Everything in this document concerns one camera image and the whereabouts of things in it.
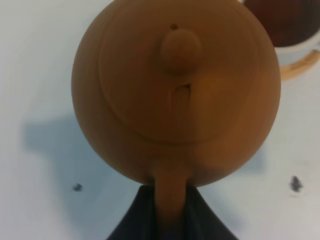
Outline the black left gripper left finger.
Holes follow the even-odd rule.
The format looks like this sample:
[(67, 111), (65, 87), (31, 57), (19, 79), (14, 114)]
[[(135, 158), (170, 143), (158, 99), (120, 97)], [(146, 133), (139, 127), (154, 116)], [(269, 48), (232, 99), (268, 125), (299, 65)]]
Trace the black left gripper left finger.
[(130, 208), (107, 240), (157, 240), (153, 186), (142, 185)]

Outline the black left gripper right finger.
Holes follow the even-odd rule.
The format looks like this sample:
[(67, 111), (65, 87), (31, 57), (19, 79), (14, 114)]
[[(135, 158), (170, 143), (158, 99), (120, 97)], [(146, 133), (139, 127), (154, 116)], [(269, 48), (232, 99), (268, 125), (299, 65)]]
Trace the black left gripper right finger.
[(238, 239), (211, 210), (194, 186), (188, 186), (186, 189), (183, 238), (185, 240)]

